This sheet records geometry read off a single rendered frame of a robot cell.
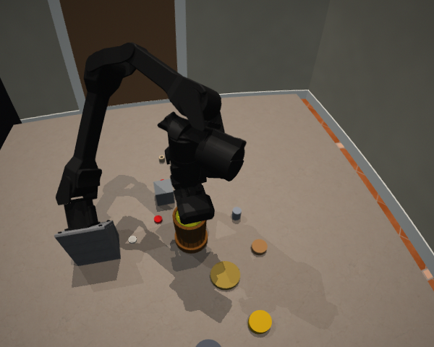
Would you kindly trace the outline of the orange round disc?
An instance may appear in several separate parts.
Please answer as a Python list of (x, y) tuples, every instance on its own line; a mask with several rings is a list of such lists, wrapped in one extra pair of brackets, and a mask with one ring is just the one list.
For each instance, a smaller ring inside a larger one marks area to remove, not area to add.
[(262, 239), (256, 239), (256, 240), (254, 240), (253, 243), (252, 243), (252, 246), (251, 246), (252, 252), (254, 254), (256, 254), (256, 255), (263, 255), (263, 254), (265, 254), (267, 248), (268, 248), (268, 245)]

